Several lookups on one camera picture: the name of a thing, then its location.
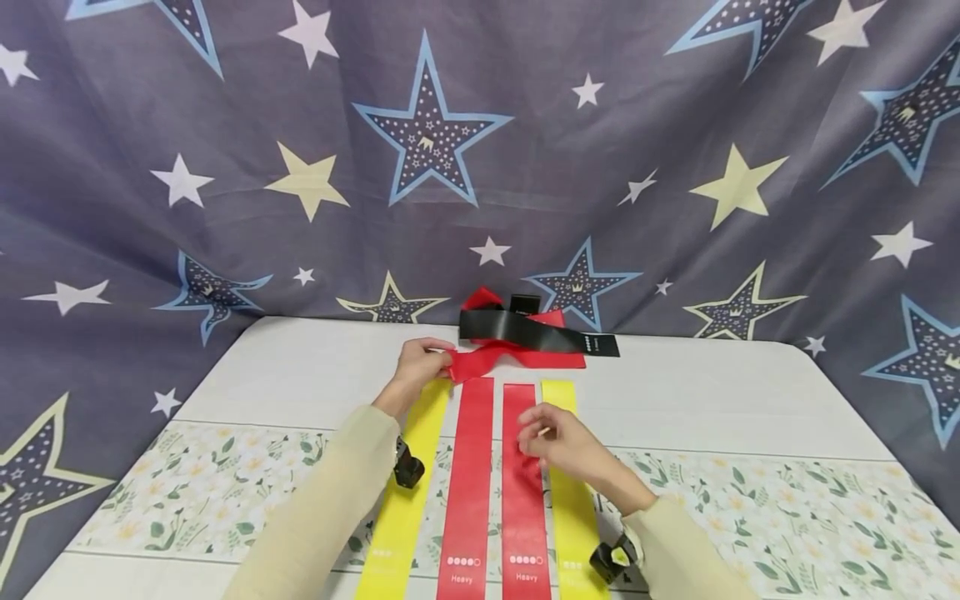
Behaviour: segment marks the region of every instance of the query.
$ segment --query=yellow star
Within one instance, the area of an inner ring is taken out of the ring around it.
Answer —
[[[338,298],[337,301],[346,310],[359,313],[366,312],[373,315],[373,320],[380,323],[417,323],[417,316],[437,304],[450,298],[413,298],[406,299],[400,294],[394,283],[394,276],[387,272],[383,281],[383,291],[380,292],[380,302],[376,304],[361,304],[352,300]]]
[[[717,201],[710,231],[716,229],[737,208],[767,216],[767,206],[760,198],[760,184],[773,175],[788,158],[789,156],[785,156],[751,169],[740,151],[736,149],[736,144],[733,144],[730,148],[730,157],[727,158],[727,172],[723,178],[690,190],[693,194],[707,196]]]
[[[274,181],[265,189],[299,196],[300,202],[303,204],[303,210],[306,212],[306,218],[311,223],[313,223],[313,217],[317,214],[317,208],[320,207],[320,202],[323,200],[349,206],[340,192],[330,185],[330,173],[333,171],[336,156],[329,156],[320,162],[307,164],[299,156],[284,147],[283,144],[277,142],[277,146],[280,147],[283,162],[286,163],[290,175]]]
[[[23,537],[23,531],[27,527],[27,521],[29,521],[31,517],[52,511],[63,504],[102,490],[106,486],[114,483],[109,479],[91,477],[89,475],[83,475],[81,473],[76,473],[57,467],[57,462],[60,459],[60,447],[63,442],[63,411],[66,408],[66,399],[67,394],[61,396],[60,399],[54,402],[50,408],[45,410],[39,417],[36,418],[33,424],[31,424],[30,427],[23,432],[23,435],[21,435],[20,438],[14,442],[6,452],[0,452],[0,467],[6,466],[9,461],[12,461],[27,444],[37,437],[37,434],[40,434],[41,430],[52,420],[53,439],[50,441],[49,455],[47,457],[46,465],[43,468],[43,474],[48,477],[56,477],[66,482],[81,484],[89,487],[81,492],[70,493],[59,500],[36,507],[20,515],[20,517],[13,524],[13,531],[11,533],[10,541],[7,544],[6,551],[0,554],[0,589],[3,588],[4,579],[6,579],[7,573],[10,572],[10,566],[13,562],[13,557],[16,554],[16,548]],[[14,492],[14,489],[8,488],[6,484],[0,484],[0,496],[6,496],[9,499],[12,496],[12,492]]]

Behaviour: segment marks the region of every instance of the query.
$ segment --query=beige sleeve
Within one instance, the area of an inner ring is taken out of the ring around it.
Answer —
[[[224,600],[315,600],[383,492],[399,434],[396,420],[372,406],[354,411],[306,480],[276,508]]]
[[[686,511],[663,498],[623,518],[653,600],[758,600]]]

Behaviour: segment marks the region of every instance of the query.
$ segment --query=star backdrop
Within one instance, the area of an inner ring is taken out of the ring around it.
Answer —
[[[0,8],[0,600],[259,316],[480,285],[791,345],[960,521],[960,5],[540,4]]]

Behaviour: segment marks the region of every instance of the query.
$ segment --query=dark blue star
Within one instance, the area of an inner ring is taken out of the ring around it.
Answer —
[[[449,112],[426,32],[420,42],[410,107],[391,110],[356,103],[353,107],[399,152],[390,205],[433,177],[477,206],[463,152],[513,119],[499,114]]]
[[[960,420],[960,327],[947,327],[907,296],[900,304],[908,348],[862,374],[922,386],[933,431],[946,448]]]
[[[643,273],[596,273],[593,270],[593,247],[587,238],[566,271],[529,276],[524,281],[530,281],[549,294],[544,311],[556,303],[563,312],[573,311],[594,331],[600,331],[597,297],[641,275]]]
[[[66,20],[117,12],[150,2],[156,4],[177,30],[187,38],[194,50],[200,53],[207,64],[224,77],[220,59],[213,45],[210,26],[206,22],[203,0],[73,0],[66,12]]]
[[[720,0],[713,5],[667,54],[697,48],[741,34],[754,40],[747,75],[754,72],[780,39],[794,17],[813,0]]]
[[[112,483],[57,467],[66,400],[61,396],[0,452],[0,588],[31,517]]]
[[[878,113],[874,130],[825,183],[874,156],[889,152],[914,185],[924,176],[940,123],[960,112],[960,37],[914,83],[895,91],[865,91]]]
[[[229,319],[232,309],[262,310],[240,293],[240,290],[258,290],[270,281],[267,275],[254,281],[233,281],[214,275],[204,265],[180,251],[180,295],[156,310],[205,310],[206,318],[200,323],[200,336],[210,337],[213,327]]]

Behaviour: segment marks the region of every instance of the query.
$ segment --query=table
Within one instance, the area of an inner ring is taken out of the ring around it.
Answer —
[[[155,447],[124,480],[125,489],[105,503],[115,506],[98,511],[28,598],[219,598],[266,514],[292,484],[274,482],[274,491],[258,501],[264,506],[245,509],[249,514],[243,515],[228,502],[202,511],[207,516],[192,516],[199,509],[188,508],[178,520],[163,513],[169,510],[165,502],[155,503],[164,504],[163,509],[154,509],[144,498],[153,494],[151,501],[163,500],[170,490],[176,496],[199,493],[197,485],[178,487],[188,481],[246,490],[251,483],[237,482],[256,476],[254,458],[274,460],[261,452],[264,447],[321,439],[354,406],[375,397],[393,372],[402,341],[420,336],[457,338],[449,326],[291,318],[256,323],[175,414]],[[668,472],[664,480],[670,481],[659,491],[685,504],[721,554],[764,597],[840,597],[836,582],[843,582],[852,598],[898,598],[902,593],[913,600],[936,597],[925,593],[943,593],[942,598],[960,594],[950,588],[960,588],[950,554],[960,554],[960,536],[913,489],[884,445],[806,354],[765,342],[618,339],[621,358],[588,357],[588,367],[581,371],[498,366],[491,374],[496,380],[494,439],[500,438],[497,401],[503,383],[567,379],[574,382],[581,419],[597,437],[624,460],[644,463],[655,474],[660,468]],[[441,446],[454,435],[459,392],[458,386],[447,408]],[[246,446],[236,454],[240,444]],[[171,459],[172,453],[181,452],[178,448],[190,445],[214,448],[222,457],[217,460],[231,457],[229,470],[237,469],[233,481],[225,483],[203,465]],[[282,459],[283,451],[278,452]],[[178,463],[170,468],[173,460]],[[296,477],[306,469],[288,462]],[[161,473],[152,478],[157,469]],[[782,474],[787,471],[797,477],[799,487],[785,484]],[[179,473],[180,479],[168,473]],[[682,484],[682,477],[674,477],[678,473],[685,473]],[[640,474],[649,481],[649,475]],[[694,485],[697,479],[709,481],[712,492],[702,513],[694,506],[703,504],[704,490]],[[157,525],[151,517],[137,516],[149,511],[172,520]],[[437,507],[428,504],[427,513],[431,511],[436,514]],[[820,520],[810,520],[809,513],[820,513]],[[824,519],[832,521],[835,534],[814,530],[824,526]],[[441,510],[430,527],[442,525]],[[170,534],[177,527],[174,540]],[[742,536],[747,530],[749,537]],[[876,547],[881,544],[874,532],[883,539],[883,550]],[[424,544],[429,533],[422,533]],[[785,546],[780,538],[787,541]],[[772,543],[766,540],[776,542],[774,555],[762,553],[760,544]],[[357,547],[345,548],[338,568],[344,572],[333,573],[328,582],[329,597],[352,598],[362,566],[350,561],[362,560],[357,557],[363,556],[365,543],[361,526],[357,542],[351,541]],[[492,564],[499,560],[497,545],[491,539]],[[893,558],[894,546],[900,549],[899,559]],[[407,598],[434,597],[436,568],[428,564],[426,550],[422,574],[412,573]],[[851,562],[857,567],[845,566]],[[883,579],[871,565],[880,569]],[[924,576],[922,565],[932,577]],[[488,581],[489,598],[501,595],[495,579]],[[789,590],[797,586],[800,592]],[[613,597],[646,597],[637,592],[642,582],[618,582],[618,587],[624,590]]]

